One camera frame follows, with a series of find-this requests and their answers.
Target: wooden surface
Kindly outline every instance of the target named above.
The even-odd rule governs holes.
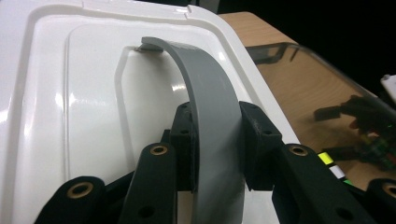
[[[291,38],[250,12],[229,13],[220,16],[233,27],[245,47],[279,42],[295,43]]]
[[[220,16],[234,28],[246,47],[279,42],[295,43],[251,13]],[[301,143],[316,152],[326,147],[346,147],[359,143],[358,131],[348,127],[354,120],[353,117],[341,116],[340,119],[321,122],[314,121],[313,117],[316,109],[340,105],[352,94],[359,93],[309,54],[299,51],[291,60],[291,50],[294,49],[288,49],[278,63],[261,64],[258,68]],[[339,161],[337,164],[354,186],[360,189],[366,189],[373,178],[396,179],[395,173],[380,171],[370,163]]]

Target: dark background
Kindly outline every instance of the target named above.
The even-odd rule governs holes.
[[[146,0],[186,6],[188,0]],[[396,75],[396,3],[385,0],[221,0],[218,14],[249,11],[379,94]]]

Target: white plastic surface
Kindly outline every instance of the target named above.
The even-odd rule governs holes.
[[[396,104],[396,75],[384,75],[380,81],[393,103]]]
[[[188,95],[164,53],[136,53],[142,36],[211,54],[239,100],[259,105],[297,143],[238,37],[199,7],[135,1],[0,2],[0,223],[32,223],[65,181],[109,183],[132,171]],[[247,192],[244,223],[277,222],[270,193]],[[191,196],[179,193],[179,223]]]

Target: screw hole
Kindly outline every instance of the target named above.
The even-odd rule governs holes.
[[[353,216],[352,213],[350,213],[348,210],[346,210],[345,208],[336,208],[335,212],[337,213],[337,215],[345,220],[353,220]]]
[[[152,217],[154,215],[154,208],[151,206],[145,206],[140,208],[137,213],[142,218]]]
[[[396,185],[391,183],[385,183],[382,188],[384,191],[393,198],[396,198]]]
[[[87,196],[92,190],[93,184],[90,182],[77,183],[67,191],[67,197],[71,199],[79,199]]]
[[[291,147],[289,149],[289,151],[291,153],[293,153],[294,155],[297,155],[297,156],[306,156],[306,155],[308,155],[308,151],[306,149],[300,148],[300,147]]]
[[[165,154],[167,151],[168,151],[168,148],[167,147],[163,147],[163,146],[152,147],[149,150],[149,152],[152,155],[155,155],[155,156],[160,156],[162,154]]]
[[[87,190],[87,189],[88,189],[88,186],[83,185],[83,186],[75,187],[75,188],[72,190],[72,192],[73,192],[74,194],[80,194],[80,193],[84,192],[84,191]]]

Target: curved handle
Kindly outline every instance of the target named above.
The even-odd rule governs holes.
[[[143,37],[142,43],[139,50],[166,50],[187,86],[200,148],[192,223],[241,223],[245,188],[239,156],[242,114],[230,79],[202,49],[155,37]]]

